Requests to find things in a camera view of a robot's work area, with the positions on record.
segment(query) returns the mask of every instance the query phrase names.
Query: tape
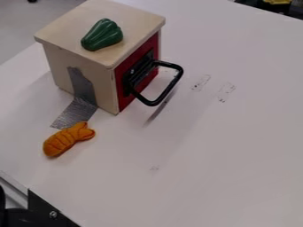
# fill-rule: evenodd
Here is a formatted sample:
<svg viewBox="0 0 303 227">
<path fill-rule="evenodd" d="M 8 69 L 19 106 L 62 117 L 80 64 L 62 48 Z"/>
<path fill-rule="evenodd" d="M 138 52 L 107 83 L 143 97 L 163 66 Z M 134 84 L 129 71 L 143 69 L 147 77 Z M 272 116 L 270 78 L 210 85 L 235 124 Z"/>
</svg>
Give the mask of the tape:
<svg viewBox="0 0 303 227">
<path fill-rule="evenodd" d="M 64 129 L 79 121 L 88 121 L 97 110 L 93 84 L 76 67 L 67 69 L 74 88 L 74 100 L 51 124 L 52 128 Z"/>
</svg>

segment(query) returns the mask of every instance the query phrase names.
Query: metal handle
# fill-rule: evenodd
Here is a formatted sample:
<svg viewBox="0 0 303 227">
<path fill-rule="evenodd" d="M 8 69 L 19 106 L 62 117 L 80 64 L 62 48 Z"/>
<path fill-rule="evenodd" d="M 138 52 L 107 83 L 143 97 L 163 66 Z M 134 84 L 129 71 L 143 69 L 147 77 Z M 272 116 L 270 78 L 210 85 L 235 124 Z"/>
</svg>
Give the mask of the metal handle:
<svg viewBox="0 0 303 227">
<path fill-rule="evenodd" d="M 136 91 L 135 87 L 132 86 L 129 80 L 124 80 L 124 86 L 126 86 L 126 89 L 136 98 L 138 98 L 141 102 L 146 104 L 147 106 L 157 106 L 160 104 L 164 98 L 169 94 L 169 92 L 174 88 L 174 86 L 178 83 L 178 81 L 183 76 L 183 68 L 169 62 L 160 61 L 160 60 L 153 60 L 152 61 L 152 68 L 154 67 L 169 67 L 173 68 L 178 71 L 178 74 L 175 76 L 175 78 L 168 84 L 168 86 L 162 91 L 162 93 L 153 101 L 148 100 L 144 96 L 142 96 L 139 92 Z"/>
</svg>

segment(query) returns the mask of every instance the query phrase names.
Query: toy vegetable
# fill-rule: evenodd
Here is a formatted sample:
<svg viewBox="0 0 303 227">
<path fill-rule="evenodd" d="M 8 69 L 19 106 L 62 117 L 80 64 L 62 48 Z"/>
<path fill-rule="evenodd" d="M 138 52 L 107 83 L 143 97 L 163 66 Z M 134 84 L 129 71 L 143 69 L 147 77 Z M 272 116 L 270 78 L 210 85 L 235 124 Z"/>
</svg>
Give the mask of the toy vegetable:
<svg viewBox="0 0 303 227">
<path fill-rule="evenodd" d="M 87 122 L 76 123 L 73 127 L 62 129 L 45 140 L 44 153 L 49 156 L 57 156 L 70 149 L 76 142 L 88 140 L 95 136 L 93 129 L 88 129 Z"/>
<path fill-rule="evenodd" d="M 82 47 L 88 51 L 97 51 L 114 45 L 123 39 L 120 27 L 109 19 L 101 19 L 81 39 Z"/>
</svg>

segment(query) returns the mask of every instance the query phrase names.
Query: green vegetable toy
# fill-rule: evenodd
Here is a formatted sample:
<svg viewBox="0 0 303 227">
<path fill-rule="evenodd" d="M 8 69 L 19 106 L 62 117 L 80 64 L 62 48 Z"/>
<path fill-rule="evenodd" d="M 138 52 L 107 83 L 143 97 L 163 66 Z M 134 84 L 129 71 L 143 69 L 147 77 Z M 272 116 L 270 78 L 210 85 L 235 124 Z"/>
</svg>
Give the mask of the green vegetable toy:
<svg viewBox="0 0 303 227">
<path fill-rule="evenodd" d="M 88 51 L 97 51 L 114 45 L 123 39 L 121 28 L 109 19 L 101 19 L 81 39 L 82 47 Z"/>
</svg>

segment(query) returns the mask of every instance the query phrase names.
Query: white table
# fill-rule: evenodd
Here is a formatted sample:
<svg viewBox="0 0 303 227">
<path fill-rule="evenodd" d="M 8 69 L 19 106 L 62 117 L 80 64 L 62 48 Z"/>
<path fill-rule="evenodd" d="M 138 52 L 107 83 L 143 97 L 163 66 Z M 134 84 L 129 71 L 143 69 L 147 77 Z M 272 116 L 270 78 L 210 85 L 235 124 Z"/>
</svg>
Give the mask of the white table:
<svg viewBox="0 0 303 227">
<path fill-rule="evenodd" d="M 301 226 L 303 22 L 223 0 L 123 2 L 167 17 L 175 95 L 153 121 L 139 101 L 98 110 L 97 136 L 49 160 L 43 140 L 73 97 L 35 44 L 0 66 L 2 176 L 81 226 Z"/>
</svg>

